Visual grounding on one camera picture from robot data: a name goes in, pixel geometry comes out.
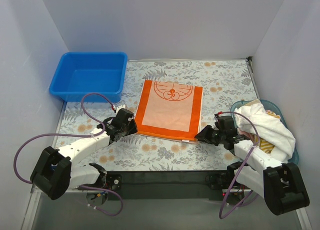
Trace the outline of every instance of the floral tablecloth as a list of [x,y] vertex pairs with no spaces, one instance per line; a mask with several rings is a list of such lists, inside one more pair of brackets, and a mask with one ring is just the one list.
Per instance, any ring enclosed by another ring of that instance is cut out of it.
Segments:
[[[129,61],[122,98],[116,105],[126,104],[135,112],[145,79],[172,81],[203,86],[201,127],[214,123],[214,113],[229,110],[238,100],[257,98],[244,60],[237,61]],[[104,120],[114,113],[107,103],[85,103],[96,118]],[[60,133],[89,133],[96,122],[81,110],[80,103],[68,102]],[[76,138],[59,137],[56,148]],[[215,170],[238,161],[222,146],[189,144],[177,141],[131,135],[105,147],[80,165],[96,162],[106,170]]]

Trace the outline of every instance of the white towel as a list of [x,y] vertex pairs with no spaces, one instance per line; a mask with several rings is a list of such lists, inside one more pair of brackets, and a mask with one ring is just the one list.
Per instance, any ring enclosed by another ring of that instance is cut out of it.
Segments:
[[[259,136],[274,145],[270,154],[271,157],[283,162],[292,158],[296,139],[278,118],[266,113],[262,104],[242,106],[234,111],[249,118],[256,127]],[[243,117],[235,114],[235,121],[241,131],[256,134],[251,124]]]

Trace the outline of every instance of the cartoon face print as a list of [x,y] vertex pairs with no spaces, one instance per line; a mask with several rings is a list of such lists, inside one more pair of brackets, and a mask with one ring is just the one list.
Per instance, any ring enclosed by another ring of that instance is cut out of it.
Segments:
[[156,81],[153,87],[158,96],[168,101],[184,100],[191,95],[193,90],[192,86],[163,81]]

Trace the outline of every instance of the yellow striped cloth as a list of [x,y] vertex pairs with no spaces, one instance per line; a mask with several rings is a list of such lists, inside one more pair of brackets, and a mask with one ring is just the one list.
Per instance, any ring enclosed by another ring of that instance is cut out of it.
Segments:
[[[270,111],[270,110],[266,110],[266,113],[270,116],[276,117],[279,120],[281,119],[281,117],[279,115],[277,115],[275,112]],[[254,136],[254,141],[256,142],[258,140],[257,136]],[[271,151],[273,150],[273,148],[275,147],[274,145],[272,145],[270,142],[260,138],[260,145],[259,145],[260,149],[262,151],[264,151],[265,153],[271,153]]]

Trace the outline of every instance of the blue container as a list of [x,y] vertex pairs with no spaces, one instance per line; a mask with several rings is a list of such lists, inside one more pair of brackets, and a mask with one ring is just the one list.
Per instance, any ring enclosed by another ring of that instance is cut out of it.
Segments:
[[[124,87],[127,55],[123,52],[69,52],[64,54],[53,76],[50,93],[65,101],[80,102],[89,92],[99,92],[119,102]],[[86,102],[105,102],[88,96]]]
[[[286,128],[287,127],[287,124],[285,122],[285,118],[284,116],[282,115],[280,109],[278,108],[278,106],[276,106],[274,103],[272,103],[271,101],[267,101],[267,100],[260,100],[261,103],[263,104],[263,107],[265,110],[271,110],[273,112],[275,112],[277,115],[279,115],[281,117],[281,122],[284,124],[284,126]],[[231,106],[231,110],[230,111],[235,111],[235,108],[239,108],[247,103],[249,103],[251,101],[237,101],[235,102],[232,106]],[[298,151],[296,148],[294,148],[294,152],[293,152],[293,155],[292,155],[292,158],[290,160],[288,160],[288,162],[293,162],[294,164],[298,164],[299,162],[299,155],[298,155]]]

